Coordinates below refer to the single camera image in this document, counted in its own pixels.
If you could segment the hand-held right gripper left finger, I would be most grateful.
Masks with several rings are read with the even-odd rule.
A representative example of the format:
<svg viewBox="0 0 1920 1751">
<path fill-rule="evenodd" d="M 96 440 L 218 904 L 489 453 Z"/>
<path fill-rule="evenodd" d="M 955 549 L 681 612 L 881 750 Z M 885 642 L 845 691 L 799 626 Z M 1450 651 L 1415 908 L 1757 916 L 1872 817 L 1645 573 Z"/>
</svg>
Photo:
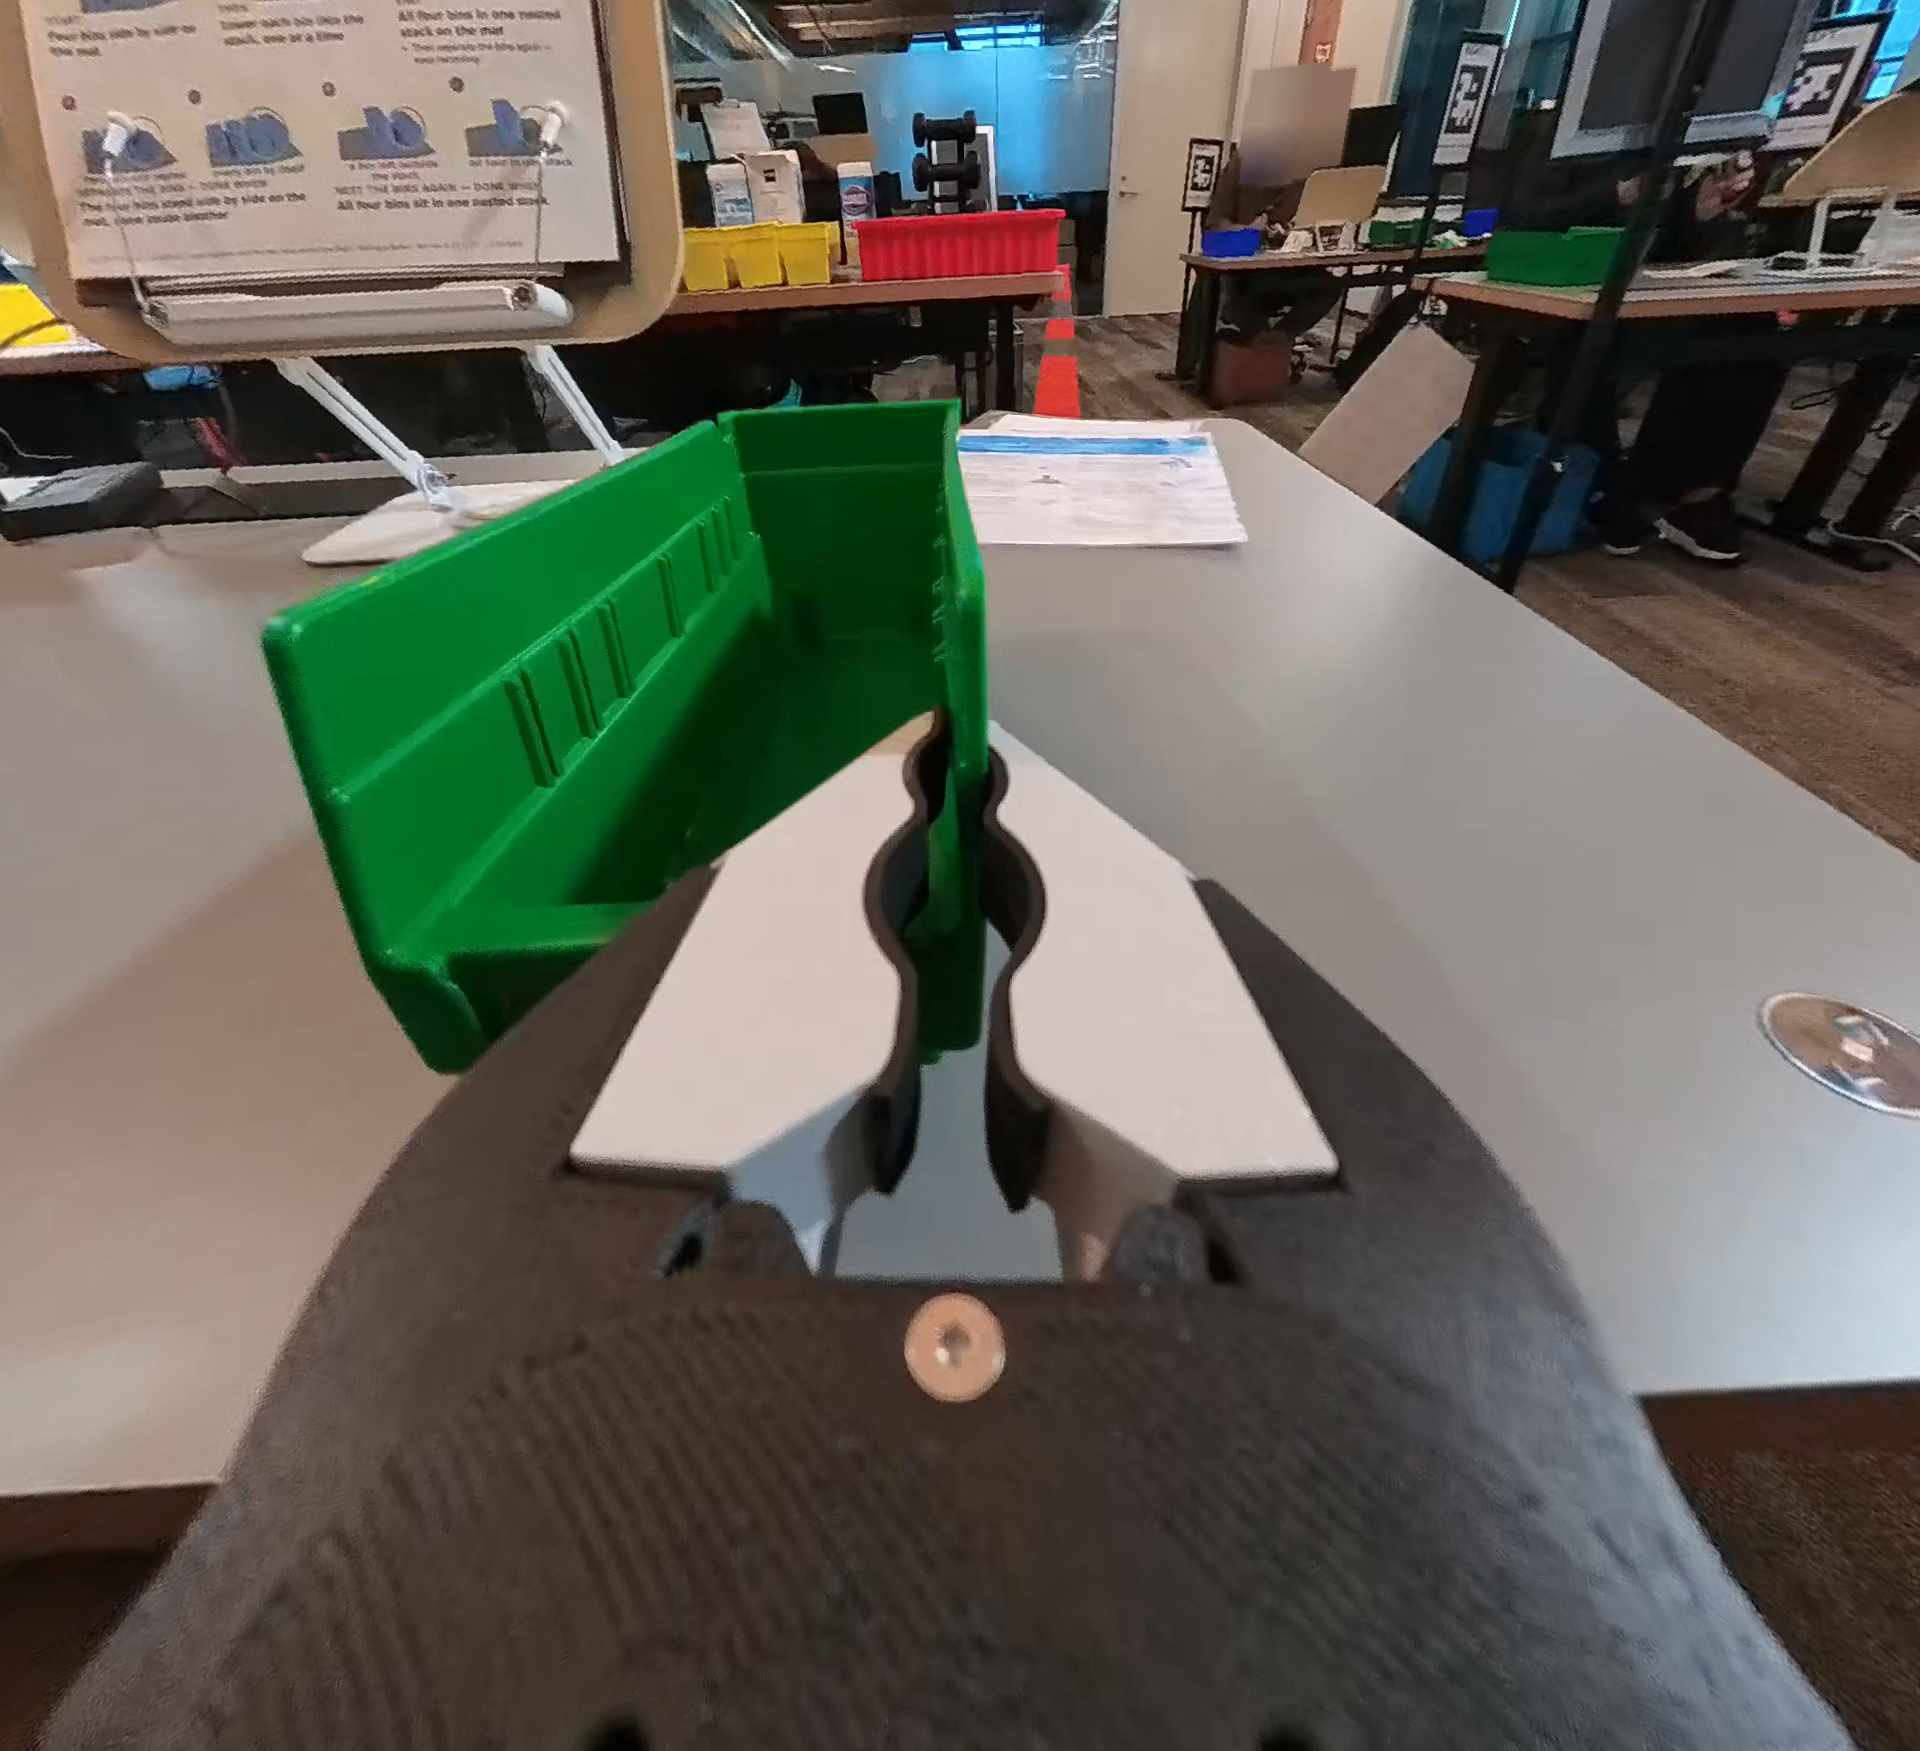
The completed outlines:
<svg viewBox="0 0 1920 1751">
<path fill-rule="evenodd" d="M 808 1268 L 889 1195 L 921 1114 L 921 982 L 945 716 L 911 717 L 734 845 L 573 1138 L 576 1171 L 776 1210 Z"/>
</svg>

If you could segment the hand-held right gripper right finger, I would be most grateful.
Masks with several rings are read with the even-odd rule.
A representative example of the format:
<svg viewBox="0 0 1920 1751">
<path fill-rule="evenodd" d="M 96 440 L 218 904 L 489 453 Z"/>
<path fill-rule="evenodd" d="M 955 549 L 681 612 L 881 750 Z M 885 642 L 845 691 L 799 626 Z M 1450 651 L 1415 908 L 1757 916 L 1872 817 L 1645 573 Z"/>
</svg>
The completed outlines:
<svg viewBox="0 0 1920 1751">
<path fill-rule="evenodd" d="M 1062 1276 L 1187 1192 L 1296 1192 L 1338 1157 L 1249 982 L 1169 850 L 995 732 L 979 900 L 1007 945 L 985 1123 L 1010 1210 L 1052 1216 Z"/>
</svg>

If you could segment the grey desk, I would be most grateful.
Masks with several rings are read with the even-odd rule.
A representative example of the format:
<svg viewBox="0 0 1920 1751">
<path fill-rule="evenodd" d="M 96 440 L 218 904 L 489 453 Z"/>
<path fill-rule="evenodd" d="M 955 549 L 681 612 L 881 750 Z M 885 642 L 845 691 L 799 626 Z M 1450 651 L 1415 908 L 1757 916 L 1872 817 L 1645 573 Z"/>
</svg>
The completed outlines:
<svg viewBox="0 0 1920 1751">
<path fill-rule="evenodd" d="M 1916 1380 L 1916 867 L 1246 423 L 1249 542 L 993 548 L 993 712 L 1443 1088 L 1641 1393 Z M 261 659 L 323 519 L 4 544 L 4 1496 L 206 1485 L 448 1080 L 372 992 Z"/>
</svg>

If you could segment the round metal desk grommet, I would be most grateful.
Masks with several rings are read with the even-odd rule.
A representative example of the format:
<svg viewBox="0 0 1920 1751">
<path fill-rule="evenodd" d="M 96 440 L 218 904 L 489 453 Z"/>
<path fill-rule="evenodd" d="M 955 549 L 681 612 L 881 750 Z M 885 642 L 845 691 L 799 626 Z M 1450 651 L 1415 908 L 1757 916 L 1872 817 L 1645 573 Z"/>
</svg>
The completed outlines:
<svg viewBox="0 0 1920 1751">
<path fill-rule="evenodd" d="M 1759 1025 L 1825 1090 L 1878 1114 L 1919 1120 L 1919 1032 L 1898 1018 L 1825 994 L 1773 994 Z"/>
</svg>

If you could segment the white blue printed leaflet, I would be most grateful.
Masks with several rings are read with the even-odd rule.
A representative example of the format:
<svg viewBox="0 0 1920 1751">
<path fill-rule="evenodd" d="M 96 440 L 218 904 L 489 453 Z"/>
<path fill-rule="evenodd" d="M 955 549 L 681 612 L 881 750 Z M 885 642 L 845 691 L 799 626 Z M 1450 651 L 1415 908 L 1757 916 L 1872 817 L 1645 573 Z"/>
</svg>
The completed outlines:
<svg viewBox="0 0 1920 1751">
<path fill-rule="evenodd" d="M 1195 420 L 1003 418 L 955 443 L 985 548 L 1230 549 L 1246 522 Z"/>
</svg>

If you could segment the grey flat board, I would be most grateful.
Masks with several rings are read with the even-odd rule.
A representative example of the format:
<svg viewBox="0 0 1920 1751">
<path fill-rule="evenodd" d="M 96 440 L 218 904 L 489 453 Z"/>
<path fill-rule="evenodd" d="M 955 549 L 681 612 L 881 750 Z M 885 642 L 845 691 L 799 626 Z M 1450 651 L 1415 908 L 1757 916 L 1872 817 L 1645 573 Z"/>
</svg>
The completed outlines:
<svg viewBox="0 0 1920 1751">
<path fill-rule="evenodd" d="M 1466 350 L 1428 324 L 1408 324 L 1296 453 L 1381 508 L 1462 418 L 1474 374 Z"/>
</svg>

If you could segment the orange traffic cone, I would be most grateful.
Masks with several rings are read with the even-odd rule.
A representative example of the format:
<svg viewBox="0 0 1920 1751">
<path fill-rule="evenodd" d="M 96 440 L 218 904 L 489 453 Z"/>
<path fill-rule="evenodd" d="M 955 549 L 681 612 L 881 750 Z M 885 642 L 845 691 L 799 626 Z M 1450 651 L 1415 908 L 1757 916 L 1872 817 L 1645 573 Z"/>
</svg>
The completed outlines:
<svg viewBox="0 0 1920 1751">
<path fill-rule="evenodd" d="M 1083 418 L 1083 394 L 1075 326 L 1075 274 L 1061 265 L 1053 275 L 1044 321 L 1037 332 L 1037 372 L 1032 410 L 1041 420 Z"/>
</svg>

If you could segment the long wooden edged table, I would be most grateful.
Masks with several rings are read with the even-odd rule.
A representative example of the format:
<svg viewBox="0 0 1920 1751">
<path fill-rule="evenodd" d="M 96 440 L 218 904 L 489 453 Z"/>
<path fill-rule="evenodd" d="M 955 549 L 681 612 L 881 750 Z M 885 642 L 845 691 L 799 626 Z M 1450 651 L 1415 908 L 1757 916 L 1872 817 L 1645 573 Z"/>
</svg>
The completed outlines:
<svg viewBox="0 0 1920 1751">
<path fill-rule="evenodd" d="M 1496 284 L 1481 274 L 1435 275 L 1423 283 L 1448 310 L 1472 310 L 1482 324 L 1474 382 L 1455 422 L 1452 463 L 1422 535 L 1482 578 L 1496 562 L 1466 557 L 1465 529 L 1475 501 L 1481 460 L 1515 372 L 1528 345 L 1563 345 L 1560 372 L 1549 387 L 1545 436 L 1563 397 L 1572 353 L 1594 310 L 1597 289 Z M 1693 364 L 1814 359 L 1894 364 L 1916 359 L 1916 275 L 1684 275 L 1678 283 L 1637 277 L 1628 289 L 1609 363 L 1597 381 L 1612 382 L 1631 369 Z"/>
<path fill-rule="evenodd" d="M 789 381 L 876 378 L 940 359 L 966 415 L 1017 403 L 1025 358 L 1017 324 L 1044 310 L 1069 274 L 940 275 L 830 284 L 681 291 L 649 338 L 703 347 L 727 372 L 766 367 Z"/>
</svg>

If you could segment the red plastic bin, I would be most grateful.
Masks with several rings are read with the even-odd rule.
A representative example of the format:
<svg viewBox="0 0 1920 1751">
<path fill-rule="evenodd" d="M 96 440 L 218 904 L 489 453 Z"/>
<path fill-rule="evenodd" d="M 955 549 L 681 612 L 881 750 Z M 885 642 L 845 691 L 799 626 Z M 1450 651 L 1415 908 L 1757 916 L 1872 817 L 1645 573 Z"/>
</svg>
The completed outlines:
<svg viewBox="0 0 1920 1751">
<path fill-rule="evenodd" d="M 1042 275 L 1059 269 L 1066 212 L 936 212 L 854 225 L 868 283 L 929 283 L 974 275 Z"/>
</svg>

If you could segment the beige document holder stand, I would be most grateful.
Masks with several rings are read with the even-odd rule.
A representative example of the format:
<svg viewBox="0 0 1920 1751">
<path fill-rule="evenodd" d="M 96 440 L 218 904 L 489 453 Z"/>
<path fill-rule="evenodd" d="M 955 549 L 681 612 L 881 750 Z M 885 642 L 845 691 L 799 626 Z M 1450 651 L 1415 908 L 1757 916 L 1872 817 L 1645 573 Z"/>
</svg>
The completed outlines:
<svg viewBox="0 0 1920 1751">
<path fill-rule="evenodd" d="M 1791 275 L 1896 275 L 1919 272 L 1919 218 L 1904 202 L 1919 200 L 1919 85 L 1911 81 L 1831 136 L 1792 171 L 1777 202 L 1814 204 L 1809 243 L 1781 252 L 1773 265 Z M 1872 202 L 1875 215 L 1854 252 L 1829 250 L 1829 218 L 1836 202 Z"/>
<path fill-rule="evenodd" d="M 342 358 L 507 350 L 559 398 L 589 440 L 592 464 L 614 468 L 626 451 L 568 372 L 563 347 L 624 341 L 660 324 L 681 289 L 685 247 L 660 0 L 593 0 L 593 12 L 624 228 L 617 260 L 435 277 L 77 280 L 52 258 L 41 185 L 19 176 L 4 130 L 33 283 L 95 347 L 148 367 L 266 363 L 338 420 L 406 486 L 372 525 L 346 529 L 360 562 L 457 537 L 559 483 L 510 483 L 507 496 L 454 483 L 342 382 Z"/>
<path fill-rule="evenodd" d="M 1311 172 L 1294 215 L 1291 247 L 1313 252 L 1354 250 L 1381 207 L 1387 177 L 1389 166 L 1383 161 Z"/>
</svg>

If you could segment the white cardboard box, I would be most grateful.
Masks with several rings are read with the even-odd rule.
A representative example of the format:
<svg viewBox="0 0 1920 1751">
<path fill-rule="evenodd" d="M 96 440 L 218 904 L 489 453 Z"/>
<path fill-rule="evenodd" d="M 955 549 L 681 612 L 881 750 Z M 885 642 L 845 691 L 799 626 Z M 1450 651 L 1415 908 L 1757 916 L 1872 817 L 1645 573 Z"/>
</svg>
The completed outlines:
<svg viewBox="0 0 1920 1751">
<path fill-rule="evenodd" d="M 791 149 L 717 158 L 706 164 L 714 228 L 801 225 L 805 182 Z"/>
</svg>

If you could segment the black stand pole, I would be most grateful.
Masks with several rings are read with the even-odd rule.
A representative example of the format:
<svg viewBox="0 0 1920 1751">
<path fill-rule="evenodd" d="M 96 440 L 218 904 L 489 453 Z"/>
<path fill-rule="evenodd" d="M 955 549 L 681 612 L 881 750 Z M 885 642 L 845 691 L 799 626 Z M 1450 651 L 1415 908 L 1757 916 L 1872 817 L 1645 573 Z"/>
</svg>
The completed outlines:
<svg viewBox="0 0 1920 1751">
<path fill-rule="evenodd" d="M 1718 50 L 1733 21 L 1733 4 L 1735 0 L 1693 0 L 1688 12 L 1682 38 L 1668 68 L 1645 185 L 1628 215 L 1610 275 L 1597 289 L 1594 310 L 1587 316 L 1587 326 L 1572 353 L 1572 367 L 1563 382 L 1563 397 L 1554 410 L 1545 451 L 1538 459 L 1527 486 L 1515 534 L 1495 567 L 1495 581 L 1505 592 L 1515 592 L 1516 581 L 1522 578 L 1542 511 L 1549 504 L 1549 495 L 1563 480 L 1563 464 L 1572 447 L 1572 436 L 1579 420 L 1587 413 L 1601 369 L 1610 358 L 1622 304 L 1645 265 L 1645 252 L 1650 250 L 1654 232 L 1668 209 L 1674 168 L 1686 149 L 1693 115 L 1708 85 Z"/>
</svg>

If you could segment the black dumbbell rack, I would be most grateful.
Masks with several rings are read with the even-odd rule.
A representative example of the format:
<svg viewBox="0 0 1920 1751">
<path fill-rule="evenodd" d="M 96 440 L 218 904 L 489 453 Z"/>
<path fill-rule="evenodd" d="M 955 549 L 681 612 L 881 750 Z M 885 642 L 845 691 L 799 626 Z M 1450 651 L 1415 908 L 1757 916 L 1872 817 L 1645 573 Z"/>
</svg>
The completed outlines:
<svg viewBox="0 0 1920 1751">
<path fill-rule="evenodd" d="M 974 109 L 960 113 L 917 111 L 913 182 L 926 215 L 990 212 L 997 202 L 993 128 Z"/>
</svg>

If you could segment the white door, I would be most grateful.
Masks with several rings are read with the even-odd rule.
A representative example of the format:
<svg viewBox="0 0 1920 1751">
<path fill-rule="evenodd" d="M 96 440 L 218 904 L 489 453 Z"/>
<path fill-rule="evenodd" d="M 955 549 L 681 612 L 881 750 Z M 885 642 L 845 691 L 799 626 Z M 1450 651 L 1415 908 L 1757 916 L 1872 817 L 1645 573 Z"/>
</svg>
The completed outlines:
<svg viewBox="0 0 1920 1751">
<path fill-rule="evenodd" d="M 1228 139 L 1248 0 L 1122 0 L 1107 298 L 1178 313 L 1188 250 L 1188 146 Z"/>
</svg>

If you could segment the interior glass window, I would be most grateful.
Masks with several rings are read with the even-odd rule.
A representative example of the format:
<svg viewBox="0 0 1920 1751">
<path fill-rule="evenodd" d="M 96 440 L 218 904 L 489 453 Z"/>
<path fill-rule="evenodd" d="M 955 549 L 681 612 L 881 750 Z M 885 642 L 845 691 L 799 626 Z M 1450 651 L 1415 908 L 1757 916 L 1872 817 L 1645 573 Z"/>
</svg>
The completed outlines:
<svg viewBox="0 0 1920 1751">
<path fill-rule="evenodd" d="M 1017 202 L 1110 185 L 1121 0 L 662 0 L 669 65 L 691 121 L 754 106 L 774 150 L 868 139 L 907 179 L 913 121 L 971 111 L 995 139 L 995 188 Z"/>
</svg>

